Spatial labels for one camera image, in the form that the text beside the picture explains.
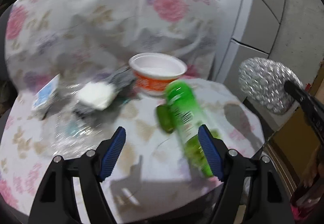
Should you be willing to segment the person's right hand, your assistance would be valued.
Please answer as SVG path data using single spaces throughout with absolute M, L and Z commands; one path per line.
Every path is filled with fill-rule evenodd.
M 302 184 L 305 188 L 312 186 L 314 178 L 318 174 L 317 155 L 319 150 L 320 150 L 320 146 L 317 146 L 316 149 L 312 152 L 310 160 L 303 172 Z

